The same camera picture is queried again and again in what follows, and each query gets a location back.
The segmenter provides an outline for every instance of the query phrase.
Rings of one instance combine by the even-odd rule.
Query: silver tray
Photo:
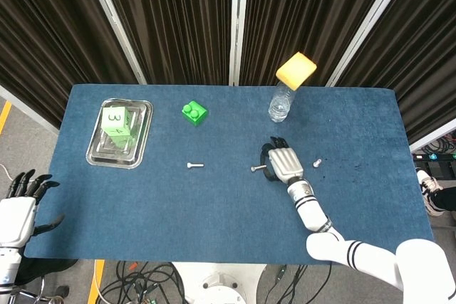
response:
[[[132,115],[131,137],[110,137],[101,129],[103,108],[126,107]],[[91,165],[133,169],[141,164],[152,120],[153,106],[148,101],[108,99],[98,113],[92,139],[85,154]]]

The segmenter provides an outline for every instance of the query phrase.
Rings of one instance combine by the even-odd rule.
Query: plastic water bottle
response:
[[[279,82],[277,84],[271,104],[269,105],[269,117],[272,121],[282,122],[285,120],[295,95],[296,92],[285,83]]]

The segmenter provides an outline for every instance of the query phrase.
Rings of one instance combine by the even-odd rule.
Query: screw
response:
[[[204,167],[204,164],[193,164],[193,163],[187,163],[187,167],[189,169],[193,168],[193,167]]]
[[[250,167],[250,170],[252,172],[255,172],[257,170],[266,169],[267,167],[268,167],[267,165],[260,165],[259,167]]]
[[[321,158],[318,158],[315,162],[313,162],[313,167],[319,167],[321,163]]]

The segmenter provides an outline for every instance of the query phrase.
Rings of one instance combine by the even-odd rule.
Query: green toy brick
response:
[[[101,129],[110,137],[130,135],[131,114],[125,107],[103,108]]]
[[[198,126],[207,116],[207,109],[193,100],[183,107],[182,115],[193,125]]]

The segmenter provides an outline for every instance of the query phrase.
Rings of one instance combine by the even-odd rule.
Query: white robotic arm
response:
[[[403,242],[396,254],[361,241],[345,241],[324,214],[314,191],[303,178],[304,169],[296,153],[283,138],[272,137],[274,145],[265,144],[275,176],[266,178],[288,185],[304,226],[314,233],[306,247],[312,258],[335,261],[385,281],[404,292],[404,304],[456,303],[456,285],[443,250],[432,241],[413,239]]]
[[[35,228],[35,215],[46,190],[57,187],[57,182],[44,182],[51,175],[37,177],[29,186],[35,170],[18,175],[5,199],[0,201],[0,304],[7,304],[14,289],[14,281],[21,264],[21,250],[31,236],[50,231],[63,220]]]

